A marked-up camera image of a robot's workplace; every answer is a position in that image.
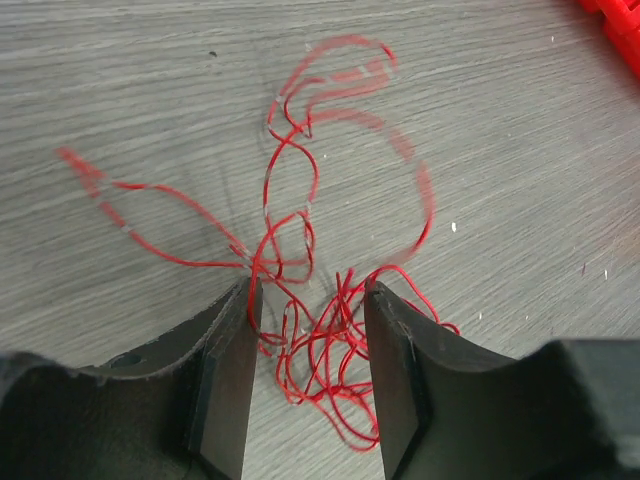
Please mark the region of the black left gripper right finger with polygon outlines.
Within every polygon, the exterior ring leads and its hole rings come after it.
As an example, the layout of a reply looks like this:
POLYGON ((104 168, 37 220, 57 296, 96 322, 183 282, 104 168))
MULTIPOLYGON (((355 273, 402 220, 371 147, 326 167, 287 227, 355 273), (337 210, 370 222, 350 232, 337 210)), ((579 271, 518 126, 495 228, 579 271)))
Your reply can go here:
POLYGON ((512 359, 380 283, 364 313, 389 479, 635 479, 639 343, 560 339, 512 359))

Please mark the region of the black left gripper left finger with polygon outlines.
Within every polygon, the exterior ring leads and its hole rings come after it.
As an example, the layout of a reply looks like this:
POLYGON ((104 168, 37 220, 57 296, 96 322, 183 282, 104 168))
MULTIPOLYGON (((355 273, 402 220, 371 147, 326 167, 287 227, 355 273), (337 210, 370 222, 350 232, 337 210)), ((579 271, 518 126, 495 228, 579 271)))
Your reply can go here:
POLYGON ((235 283, 101 366, 1 355, 5 479, 238 479, 262 288, 235 283))

